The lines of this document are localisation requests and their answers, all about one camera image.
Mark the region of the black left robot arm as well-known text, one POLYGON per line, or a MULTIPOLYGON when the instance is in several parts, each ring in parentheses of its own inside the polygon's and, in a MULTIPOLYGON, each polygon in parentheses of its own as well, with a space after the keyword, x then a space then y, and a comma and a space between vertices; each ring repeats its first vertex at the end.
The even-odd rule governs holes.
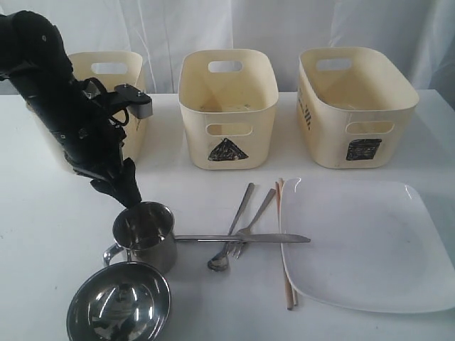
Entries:
POLYGON ((122 155, 124 123, 116 103, 97 80, 100 93, 89 98, 88 80, 79 81, 58 28, 44 16, 19 11, 1 16, 1 79, 8 80, 63 149, 76 174, 126 208, 141 202, 132 159, 122 155))

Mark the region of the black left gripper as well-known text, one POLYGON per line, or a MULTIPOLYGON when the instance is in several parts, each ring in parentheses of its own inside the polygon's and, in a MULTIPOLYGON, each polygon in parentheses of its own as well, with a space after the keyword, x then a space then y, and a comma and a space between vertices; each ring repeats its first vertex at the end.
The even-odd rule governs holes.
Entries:
POLYGON ((99 80, 74 80, 56 94, 33 102, 33 111, 63 150, 65 160, 99 193, 125 207, 141 202, 136 165, 123 161, 127 101, 99 80), (115 180, 115 186, 108 181, 115 180))

